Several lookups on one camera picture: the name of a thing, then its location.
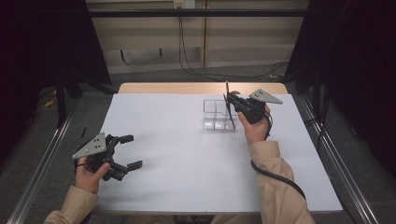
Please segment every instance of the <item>sleeve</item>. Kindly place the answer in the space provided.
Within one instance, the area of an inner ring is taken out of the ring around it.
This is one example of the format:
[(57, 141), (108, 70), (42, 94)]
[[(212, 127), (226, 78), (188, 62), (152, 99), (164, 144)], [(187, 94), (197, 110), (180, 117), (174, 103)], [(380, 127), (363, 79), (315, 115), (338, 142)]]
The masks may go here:
[[(260, 168), (294, 181), (291, 167), (280, 158), (275, 141), (249, 146), (250, 157)], [(315, 223), (306, 200), (293, 187), (266, 175), (257, 174), (257, 188), (262, 199), (262, 223)]]
[(71, 186), (62, 209), (51, 212), (44, 223), (79, 224), (93, 210), (98, 199), (96, 194)]

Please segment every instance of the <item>gray carpet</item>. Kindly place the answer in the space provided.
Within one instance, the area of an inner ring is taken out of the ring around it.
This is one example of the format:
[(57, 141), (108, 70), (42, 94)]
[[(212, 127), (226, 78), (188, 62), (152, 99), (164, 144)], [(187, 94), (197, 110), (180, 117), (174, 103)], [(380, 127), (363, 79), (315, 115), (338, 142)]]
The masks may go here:
[[(282, 66), (276, 74), (285, 71)], [(214, 78), (224, 81), (239, 82), (267, 82), (272, 81), (268, 76), (245, 78), (246, 76), (264, 75), (271, 70), (271, 65), (263, 66), (238, 66), (196, 69), (199, 74), (213, 73), (234, 75), (242, 77)], [(203, 82), (213, 81), (197, 75), (186, 74), (182, 70), (147, 72), (136, 74), (113, 75), (113, 84), (108, 86), (117, 90), (123, 82)], [(78, 147), (98, 134), (103, 124), (106, 112), (110, 106), (112, 96), (105, 95), (92, 87), (81, 84), (83, 96), (78, 100), (78, 107), (73, 116), (68, 131), (64, 136), (58, 151), (54, 155), (43, 183), (35, 200), (26, 216), (24, 223), (42, 223), (45, 217), (54, 209), (60, 209), (64, 196), (74, 182), (73, 161), (71, 155)], [(300, 96), (295, 93), (294, 83), (287, 84), (287, 89), (293, 94), (296, 104), (304, 120), (308, 119), (300, 101)], [(76, 101), (66, 96), (67, 107)], [(379, 223), (392, 223), (396, 220), (396, 182), (387, 171), (373, 158), (364, 140), (354, 135), (348, 120), (337, 106), (330, 101), (330, 110), (327, 115), (326, 130), (346, 163), (350, 173), (355, 178), (362, 193), (372, 206)], [(41, 157), (55, 132), (57, 124), (56, 105), (51, 107), (40, 106), (35, 112), (35, 117), (21, 141), (15, 146), (12, 154), (7, 158), (0, 175), (0, 223), (6, 223), (23, 194), (29, 180), (34, 174)], [(314, 143), (318, 135), (312, 126), (307, 127)], [(340, 199), (345, 203), (357, 223), (363, 223), (361, 216), (354, 206), (351, 197), (344, 187), (332, 162), (321, 147), (323, 164), (332, 177), (334, 188), (339, 193)], [(314, 214), (317, 223), (353, 223), (346, 211), (332, 214)], [(91, 223), (120, 223), (121, 217), (94, 214)]]

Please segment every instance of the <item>forearm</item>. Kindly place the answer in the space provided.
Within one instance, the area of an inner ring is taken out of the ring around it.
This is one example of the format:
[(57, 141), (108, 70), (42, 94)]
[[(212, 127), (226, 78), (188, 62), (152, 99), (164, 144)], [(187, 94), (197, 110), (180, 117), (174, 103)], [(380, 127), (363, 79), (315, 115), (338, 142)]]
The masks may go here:
[(99, 197), (95, 194), (70, 187), (62, 210), (51, 212), (44, 223), (81, 223), (96, 206), (98, 199)]
[[(265, 171), (293, 181), (291, 167), (280, 158), (277, 142), (263, 141), (249, 147), (253, 162)], [(300, 193), (279, 180), (257, 174), (262, 198), (262, 223), (314, 223)]]

